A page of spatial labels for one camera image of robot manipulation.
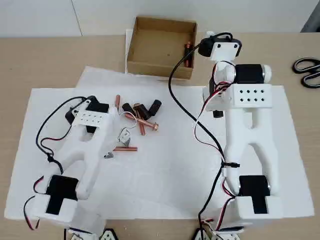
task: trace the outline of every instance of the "wooden table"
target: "wooden table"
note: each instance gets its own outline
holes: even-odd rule
[[[276,220],[248,229],[243,240],[318,239],[320,237],[320,89],[300,85],[300,75],[291,71],[300,57],[320,59],[319,33],[240,33],[242,41],[237,63],[268,64],[272,84],[284,85],[289,99],[301,156],[309,180],[315,217]],[[125,36],[61,38],[0,38],[0,196],[4,211],[7,192],[24,115],[32,88],[72,88],[85,66],[124,71]],[[192,78],[187,84],[206,85],[212,62],[196,56]],[[196,220],[110,220],[120,240],[188,240]],[[6,240],[62,239],[60,227],[42,222],[30,231],[24,221],[1,218],[0,237]]]

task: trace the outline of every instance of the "screw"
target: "screw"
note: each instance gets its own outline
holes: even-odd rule
[[[126,117],[127,119],[133,119],[133,120],[135,119],[132,115],[130,115],[130,114],[128,114],[128,113],[125,113],[124,115],[125,115],[125,117]],[[145,125],[145,126],[147,126],[147,127],[149,127],[149,128],[152,128],[152,130],[154,130],[154,131],[157,131],[157,130],[158,130],[159,124],[156,123],[156,122],[155,122],[155,123],[152,123],[152,122],[149,122],[149,121],[140,119],[140,118],[137,118],[136,121],[139,122],[139,123],[141,123],[141,124],[143,124],[143,125]]]

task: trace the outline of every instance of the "cardboard box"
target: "cardboard box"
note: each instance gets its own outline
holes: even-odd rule
[[[185,53],[185,44],[194,46],[197,24],[192,21],[137,16],[130,43],[127,69],[129,73],[169,77]],[[182,63],[173,77],[190,79],[194,67]]]

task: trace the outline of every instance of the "copper pin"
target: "copper pin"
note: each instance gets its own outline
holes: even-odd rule
[[[139,106],[140,105],[140,103],[135,103],[134,105],[133,105],[133,109],[135,109],[135,107],[137,107],[137,106]],[[135,110],[135,115],[137,116],[137,119],[141,119],[141,116],[140,116],[140,113],[139,113],[139,111],[138,110]],[[142,136],[145,136],[146,135],[146,130],[145,130],[145,126],[142,124],[142,123],[138,123],[139,124],[139,128],[140,128],[140,134],[142,135]]]
[[[125,113],[124,115],[125,115],[125,117],[126,117],[127,119],[132,119],[132,120],[135,119],[132,115],[130,115],[130,114],[128,114],[128,113]],[[145,126],[147,126],[147,127],[149,127],[149,128],[152,128],[152,130],[154,130],[154,131],[157,131],[157,130],[158,130],[159,125],[158,125],[158,123],[156,123],[156,122],[155,122],[155,123],[152,123],[152,122],[149,122],[149,121],[140,119],[140,118],[136,118],[136,121],[139,122],[139,123],[141,123],[141,124],[143,124],[143,125],[145,125]]]
[[[115,96],[115,107],[119,110],[120,95]]]
[[[138,148],[136,146],[116,146],[113,149],[114,152],[137,152]]]

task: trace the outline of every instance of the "black scissors handle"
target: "black scissors handle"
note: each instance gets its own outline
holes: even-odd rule
[[[304,68],[299,68],[300,63],[312,63]],[[303,57],[298,59],[292,65],[292,70],[296,74],[310,73],[301,79],[301,84],[309,89],[318,89],[320,84],[309,84],[308,81],[317,77],[320,77],[320,60],[313,57]]]
[[[311,66],[299,68],[298,65],[301,63],[312,63]],[[313,57],[303,57],[298,59],[292,65],[292,70],[296,74],[303,74],[303,73],[310,73],[313,71],[320,71],[320,60],[313,58]]]

